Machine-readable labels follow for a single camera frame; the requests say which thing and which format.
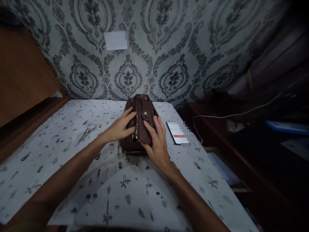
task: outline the brown leather bag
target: brown leather bag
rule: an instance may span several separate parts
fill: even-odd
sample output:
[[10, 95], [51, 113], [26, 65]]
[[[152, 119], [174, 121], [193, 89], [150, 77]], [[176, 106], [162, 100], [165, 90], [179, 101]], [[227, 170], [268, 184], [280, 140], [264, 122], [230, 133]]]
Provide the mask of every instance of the brown leather bag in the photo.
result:
[[143, 120], [147, 121], [155, 129], [153, 118], [159, 115], [146, 94], [136, 94], [133, 98], [129, 98], [126, 102], [125, 110], [131, 106], [133, 107], [132, 112], [136, 111], [136, 117], [128, 123], [126, 128], [136, 126], [136, 131], [122, 139], [120, 146], [126, 155], [146, 156], [147, 153], [141, 143], [151, 145], [152, 139]]

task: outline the wooden cabinet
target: wooden cabinet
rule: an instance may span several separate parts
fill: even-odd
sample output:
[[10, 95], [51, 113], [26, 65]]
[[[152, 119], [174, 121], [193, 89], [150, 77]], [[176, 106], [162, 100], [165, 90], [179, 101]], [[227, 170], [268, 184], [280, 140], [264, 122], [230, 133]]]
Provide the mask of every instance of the wooden cabinet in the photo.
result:
[[0, 127], [61, 85], [25, 28], [0, 27]]

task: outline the table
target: table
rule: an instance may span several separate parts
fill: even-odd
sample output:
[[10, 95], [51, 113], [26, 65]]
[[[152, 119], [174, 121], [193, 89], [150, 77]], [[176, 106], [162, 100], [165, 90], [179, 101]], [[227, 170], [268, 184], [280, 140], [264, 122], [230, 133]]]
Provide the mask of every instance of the table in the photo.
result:
[[[163, 123], [183, 121], [166, 102], [154, 102]], [[63, 164], [94, 140], [125, 107], [123, 101], [71, 100], [0, 165], [0, 222], [7, 223]], [[78, 144], [89, 125], [95, 129]], [[173, 144], [171, 160], [231, 231], [258, 231], [193, 133], [191, 146]], [[192, 231], [171, 186], [148, 157], [107, 144], [58, 206], [49, 225], [96, 225]]]

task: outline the charging cable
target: charging cable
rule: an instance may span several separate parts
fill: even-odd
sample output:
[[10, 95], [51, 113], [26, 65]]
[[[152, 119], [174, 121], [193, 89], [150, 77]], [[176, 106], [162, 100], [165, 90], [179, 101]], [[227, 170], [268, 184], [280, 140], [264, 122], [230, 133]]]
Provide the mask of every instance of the charging cable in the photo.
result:
[[256, 107], [256, 108], [251, 109], [251, 110], [248, 110], [247, 112], [244, 112], [244, 113], [232, 114], [232, 115], [228, 115], [228, 116], [224, 116], [224, 117], [207, 116], [207, 115], [194, 116], [194, 117], [193, 117], [193, 125], [194, 125], [194, 128], [195, 128], [195, 131], [197, 132], [199, 138], [201, 139], [201, 144], [203, 143], [203, 139], [202, 139], [202, 137], [200, 136], [199, 132], [197, 131], [196, 127], [195, 127], [195, 121], [194, 121], [195, 118], [197, 118], [197, 117], [228, 118], [228, 117], [237, 116], [237, 115], [244, 115], [244, 114], [249, 113], [249, 112], [251, 112], [251, 111], [253, 111], [253, 110], [256, 110], [256, 109], [261, 108], [261, 107], [263, 107], [263, 106], [269, 105], [269, 104], [272, 103], [275, 99], [277, 99], [282, 93], [283, 93], [283, 92], [279, 93], [279, 94], [278, 94], [277, 96], [275, 96], [270, 102], [268, 102], [268, 103], [266, 103], [266, 104], [264, 104], [264, 105], [260, 105], [260, 106], [258, 106], [258, 107]]

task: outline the smartphone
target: smartphone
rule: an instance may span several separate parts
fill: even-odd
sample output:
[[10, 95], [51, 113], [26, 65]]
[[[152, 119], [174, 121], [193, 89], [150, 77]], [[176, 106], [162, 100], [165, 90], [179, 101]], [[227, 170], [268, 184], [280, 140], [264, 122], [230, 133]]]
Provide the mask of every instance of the smartphone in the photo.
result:
[[167, 127], [177, 145], [190, 145], [183, 130], [177, 122], [167, 121]]

